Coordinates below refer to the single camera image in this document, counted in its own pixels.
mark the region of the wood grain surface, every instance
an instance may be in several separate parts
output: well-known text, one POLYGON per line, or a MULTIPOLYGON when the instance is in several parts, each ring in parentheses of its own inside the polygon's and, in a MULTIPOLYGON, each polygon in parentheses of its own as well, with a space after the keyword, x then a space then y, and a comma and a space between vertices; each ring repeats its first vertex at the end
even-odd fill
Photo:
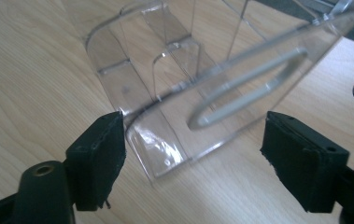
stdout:
MULTIPOLYGON (((63 161, 92 122, 114 111, 77 36, 60 0, 0 0, 0 199, 30 166, 63 161)), ((343 38, 276 107, 349 150, 352 168, 353 87, 354 42, 343 38)), ((338 223, 339 205, 306 213, 278 181, 259 151, 263 127, 153 186, 127 148, 112 208, 76 212, 77 223, 338 223)))

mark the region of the clear plastic container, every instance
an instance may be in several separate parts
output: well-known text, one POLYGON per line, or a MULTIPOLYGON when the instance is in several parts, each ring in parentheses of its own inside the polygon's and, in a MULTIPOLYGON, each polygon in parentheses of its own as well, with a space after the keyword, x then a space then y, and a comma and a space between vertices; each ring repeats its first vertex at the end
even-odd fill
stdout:
POLYGON ((301 7, 304 21, 253 0, 137 0, 114 17, 64 1, 149 180, 263 118, 354 26, 354 12, 301 7))

